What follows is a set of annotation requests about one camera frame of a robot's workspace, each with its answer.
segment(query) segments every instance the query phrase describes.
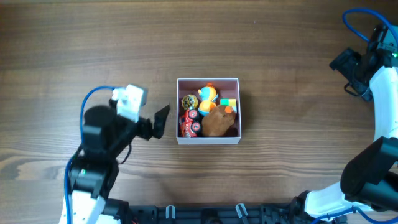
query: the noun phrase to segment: brown plush toy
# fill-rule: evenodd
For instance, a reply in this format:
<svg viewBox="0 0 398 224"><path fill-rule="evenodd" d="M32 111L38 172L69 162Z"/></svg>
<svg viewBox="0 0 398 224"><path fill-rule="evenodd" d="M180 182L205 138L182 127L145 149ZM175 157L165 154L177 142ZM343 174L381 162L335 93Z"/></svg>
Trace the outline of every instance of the brown plush toy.
<svg viewBox="0 0 398 224"><path fill-rule="evenodd" d="M202 134L209 137L222 136L235 122L236 113L232 107L218 105L206 115L202 124Z"/></svg>

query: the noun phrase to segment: red toy car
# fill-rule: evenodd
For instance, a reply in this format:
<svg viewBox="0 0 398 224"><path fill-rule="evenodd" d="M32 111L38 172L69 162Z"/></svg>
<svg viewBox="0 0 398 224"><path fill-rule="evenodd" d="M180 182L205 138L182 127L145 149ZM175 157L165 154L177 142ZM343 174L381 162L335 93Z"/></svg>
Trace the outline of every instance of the red toy car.
<svg viewBox="0 0 398 224"><path fill-rule="evenodd" d="M183 137L197 137L201 131L201 124L198 122L199 113L197 110L187 110L180 117L179 123Z"/></svg>

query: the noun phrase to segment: wood grain surface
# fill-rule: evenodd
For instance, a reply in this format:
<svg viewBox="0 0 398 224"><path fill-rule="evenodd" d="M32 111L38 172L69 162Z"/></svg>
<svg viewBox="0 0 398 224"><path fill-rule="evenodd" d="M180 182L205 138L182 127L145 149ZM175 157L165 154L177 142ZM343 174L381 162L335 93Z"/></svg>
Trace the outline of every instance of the wood grain surface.
<svg viewBox="0 0 398 224"><path fill-rule="evenodd" d="M134 140L111 198L158 206L288 202L339 181L374 134L373 103L347 95L346 80L328 66L347 47L365 50L341 21L352 7L398 23L396 1L1 5L0 223L58 223L81 101L98 85L147 87L146 117L168 103L174 110L177 78L236 77L241 89L237 146L178 146L172 111L162 139ZM349 21L366 35L378 23L363 15ZM110 94L96 93L88 106Z"/></svg>

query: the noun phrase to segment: white box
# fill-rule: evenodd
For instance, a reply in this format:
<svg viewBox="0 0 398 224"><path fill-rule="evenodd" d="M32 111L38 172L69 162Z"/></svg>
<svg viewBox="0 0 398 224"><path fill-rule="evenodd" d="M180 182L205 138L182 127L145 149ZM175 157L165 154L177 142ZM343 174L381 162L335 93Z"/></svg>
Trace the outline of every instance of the white box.
<svg viewBox="0 0 398 224"><path fill-rule="evenodd" d="M236 128L236 136L231 137L194 137L185 138L180 137L180 124L178 119L184 114L184 109L181 106L181 99L187 94L197 96L201 102L198 90L206 86L207 83L213 84L217 89L218 99L216 104L220 103L220 99L234 98L236 99L236 121L233 128ZM237 78L179 78L177 79L177 128L176 138L178 144L237 144L242 138L242 125L241 125L241 102L239 96L239 80Z"/></svg>

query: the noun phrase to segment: duck toy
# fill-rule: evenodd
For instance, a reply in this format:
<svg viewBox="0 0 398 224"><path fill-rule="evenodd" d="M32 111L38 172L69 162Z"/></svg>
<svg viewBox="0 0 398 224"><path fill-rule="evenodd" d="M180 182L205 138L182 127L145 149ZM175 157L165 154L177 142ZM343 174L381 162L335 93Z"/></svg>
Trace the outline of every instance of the duck toy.
<svg viewBox="0 0 398 224"><path fill-rule="evenodd" d="M215 102L218 97L218 93L211 83L208 83L205 87L198 90L198 93L201 97L198 111L203 116L206 116L209 114L211 109L217 106Z"/></svg>

